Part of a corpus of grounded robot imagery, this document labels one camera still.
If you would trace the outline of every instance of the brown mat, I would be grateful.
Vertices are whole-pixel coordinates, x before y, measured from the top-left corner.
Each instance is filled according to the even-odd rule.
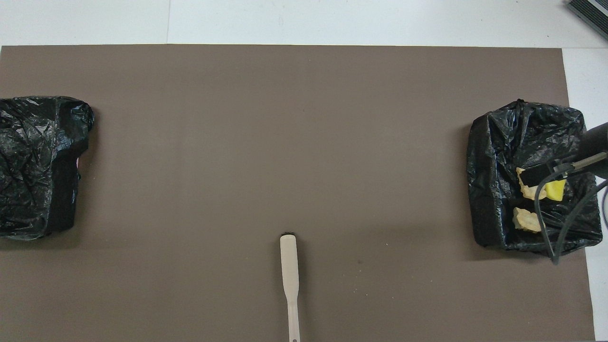
[[[561,51],[3,47],[0,96],[98,114],[75,227],[0,242],[2,341],[592,340],[583,251],[473,241],[476,117],[568,104]]]

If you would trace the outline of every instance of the beige chunk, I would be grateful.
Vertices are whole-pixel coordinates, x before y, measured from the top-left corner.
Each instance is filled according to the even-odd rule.
[[[525,171],[525,169],[522,169],[521,167],[515,168],[515,172],[517,172],[517,179],[519,180],[519,186],[521,187],[523,196],[525,198],[529,198],[529,199],[533,200],[534,196],[536,195],[536,189],[538,188],[538,186],[529,187],[527,185],[523,185],[522,179],[519,175],[524,171]],[[543,186],[541,193],[538,196],[538,199],[542,200],[545,197],[547,197],[547,191],[545,191],[545,187]]]
[[[513,223],[516,229],[521,229],[530,232],[540,232],[541,226],[538,224],[538,216],[535,212],[529,212],[526,209],[513,209]]]

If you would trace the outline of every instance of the yellow sponge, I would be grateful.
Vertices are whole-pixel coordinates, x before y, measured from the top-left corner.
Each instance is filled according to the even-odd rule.
[[[566,180],[552,181],[545,185],[545,191],[547,191],[547,198],[554,201],[561,201],[564,199],[564,186]]]

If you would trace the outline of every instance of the white table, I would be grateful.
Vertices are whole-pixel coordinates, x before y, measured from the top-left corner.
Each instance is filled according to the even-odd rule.
[[[561,0],[0,0],[0,47],[144,43],[560,47],[570,106],[608,120],[608,41]],[[608,340],[608,243],[587,264]]]

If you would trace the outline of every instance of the black plastic bag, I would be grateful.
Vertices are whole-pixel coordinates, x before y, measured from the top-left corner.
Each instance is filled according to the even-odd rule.
[[[475,241],[481,246],[529,251],[548,256],[540,233],[515,229],[513,208],[534,212],[524,198],[516,167],[524,169],[565,156],[578,148],[585,132],[576,109],[517,100],[477,118],[469,133],[466,171]],[[561,224],[577,202],[595,187],[589,173],[567,178],[562,201],[541,200],[541,211],[554,246]],[[597,198],[584,207],[564,243],[563,254],[602,241]]]
[[[32,240],[74,225],[77,159],[93,121],[71,97],[0,99],[0,237]]]

